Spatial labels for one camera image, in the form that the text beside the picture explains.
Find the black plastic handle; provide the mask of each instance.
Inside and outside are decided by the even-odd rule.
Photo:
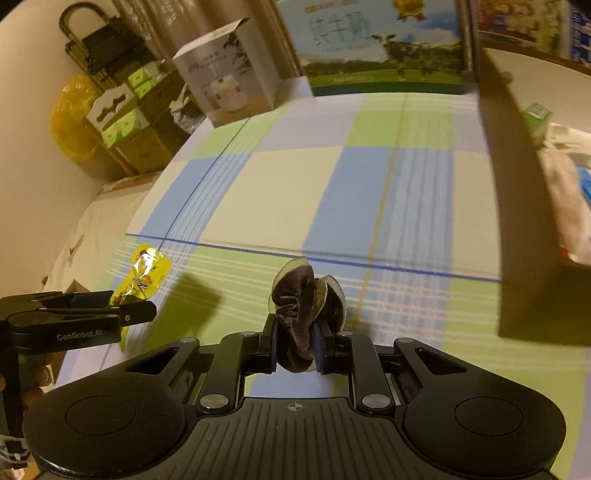
[[[79,10],[81,8],[89,8],[90,10],[95,12],[99,17],[101,17],[101,19],[103,19],[104,22],[107,23],[108,25],[111,23],[111,19],[97,4],[95,4],[93,2],[77,2],[77,3],[72,4],[69,7],[67,7],[61,13],[61,15],[60,15],[60,30],[70,40],[75,41],[83,49],[86,49],[86,47],[81,42],[81,40],[72,33],[72,30],[70,29],[70,27],[68,25],[68,23],[70,21],[70,17],[72,16],[72,13],[74,13],[76,10]]]

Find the yellow candy wrapper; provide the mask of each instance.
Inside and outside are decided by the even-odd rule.
[[[172,261],[150,244],[138,245],[131,255],[131,271],[113,292],[110,305],[121,305],[146,300],[154,295],[164,283]],[[125,351],[127,327],[121,332],[121,351]]]

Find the checkered blanket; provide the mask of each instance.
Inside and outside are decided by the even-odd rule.
[[[260,329],[275,273],[305,255],[341,283],[347,329],[414,337],[551,398],[567,422],[553,472],[591,478],[591,353],[496,335],[499,232],[477,94],[312,98],[302,81],[286,92],[273,112],[202,124],[144,200],[95,286],[117,286],[142,242],[173,261],[157,320],[130,329],[124,356]],[[100,352],[97,367],[122,358]],[[247,388],[326,396],[343,381],[281,371]]]

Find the dark brown scrunchie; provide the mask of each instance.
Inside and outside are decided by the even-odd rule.
[[[277,361],[290,372],[304,372],[312,364],[311,331],[318,317],[322,317],[333,332],[343,326],[344,296],[336,280],[331,278],[342,299],[326,278],[318,280],[310,265],[299,265],[285,273],[271,292],[278,322]]]

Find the screw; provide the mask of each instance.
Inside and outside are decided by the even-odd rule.
[[[217,410],[218,408],[223,408],[228,405],[230,401],[225,395],[212,393],[202,397],[199,403],[208,410]]]
[[[392,401],[386,395],[373,393],[371,395],[364,396],[363,400],[361,400],[361,403],[365,405],[367,408],[377,410],[378,408],[388,407],[392,403]]]

